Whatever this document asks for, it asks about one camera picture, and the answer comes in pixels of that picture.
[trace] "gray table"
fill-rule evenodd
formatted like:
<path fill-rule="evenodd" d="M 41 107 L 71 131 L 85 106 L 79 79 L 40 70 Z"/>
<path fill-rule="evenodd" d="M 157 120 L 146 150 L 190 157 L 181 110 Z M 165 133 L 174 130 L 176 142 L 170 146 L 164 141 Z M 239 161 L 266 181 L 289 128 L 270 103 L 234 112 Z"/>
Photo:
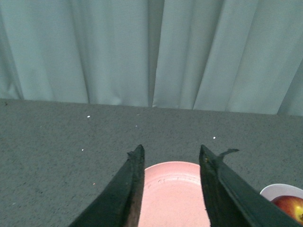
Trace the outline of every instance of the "gray table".
<path fill-rule="evenodd" d="M 303 188 L 302 117 L 0 99 L 0 226 L 67 226 L 138 144 L 146 167 L 238 148 L 225 162 L 257 191 Z"/>

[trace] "red apple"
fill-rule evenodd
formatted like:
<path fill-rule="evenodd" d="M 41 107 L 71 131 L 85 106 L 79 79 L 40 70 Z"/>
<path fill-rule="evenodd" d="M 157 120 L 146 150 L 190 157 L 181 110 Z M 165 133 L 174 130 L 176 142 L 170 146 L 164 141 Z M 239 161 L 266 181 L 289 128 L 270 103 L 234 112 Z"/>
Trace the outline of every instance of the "red apple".
<path fill-rule="evenodd" d="M 272 202 L 293 219 L 303 224 L 303 199 L 283 195 L 275 198 Z"/>

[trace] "curtain fold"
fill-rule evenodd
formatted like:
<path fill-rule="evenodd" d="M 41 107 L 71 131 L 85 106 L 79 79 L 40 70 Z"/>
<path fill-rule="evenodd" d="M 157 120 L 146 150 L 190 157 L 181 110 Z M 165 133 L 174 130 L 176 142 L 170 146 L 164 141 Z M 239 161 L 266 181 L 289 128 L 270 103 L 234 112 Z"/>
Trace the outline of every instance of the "curtain fold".
<path fill-rule="evenodd" d="M 303 1 L 0 0 L 0 98 L 303 116 Z"/>

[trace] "pink plate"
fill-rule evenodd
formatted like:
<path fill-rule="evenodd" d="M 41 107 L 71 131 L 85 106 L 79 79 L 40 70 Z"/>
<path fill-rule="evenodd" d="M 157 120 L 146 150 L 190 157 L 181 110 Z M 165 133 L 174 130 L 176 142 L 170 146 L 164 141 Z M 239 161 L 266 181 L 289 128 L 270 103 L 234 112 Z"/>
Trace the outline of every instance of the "pink plate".
<path fill-rule="evenodd" d="M 145 169 L 139 227 L 209 227 L 200 166 L 164 162 Z"/>

